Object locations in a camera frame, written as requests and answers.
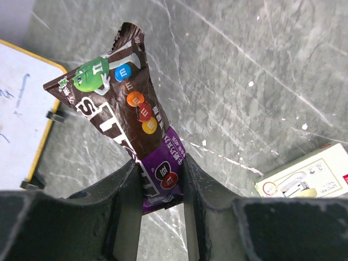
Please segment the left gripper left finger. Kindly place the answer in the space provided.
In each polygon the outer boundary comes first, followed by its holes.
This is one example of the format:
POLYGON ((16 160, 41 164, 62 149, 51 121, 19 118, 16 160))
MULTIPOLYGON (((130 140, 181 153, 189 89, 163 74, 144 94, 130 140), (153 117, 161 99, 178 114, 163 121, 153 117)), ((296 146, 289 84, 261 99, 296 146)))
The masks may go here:
POLYGON ((1 192, 1 260, 136 260, 143 195, 129 161, 68 198, 1 192))

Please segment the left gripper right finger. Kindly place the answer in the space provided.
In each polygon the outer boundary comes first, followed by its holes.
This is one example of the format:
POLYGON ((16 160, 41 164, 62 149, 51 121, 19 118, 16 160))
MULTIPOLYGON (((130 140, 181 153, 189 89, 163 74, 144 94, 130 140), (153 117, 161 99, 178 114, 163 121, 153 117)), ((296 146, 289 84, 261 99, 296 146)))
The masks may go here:
POLYGON ((347 260, 347 200, 248 198, 184 161, 190 260, 347 260))

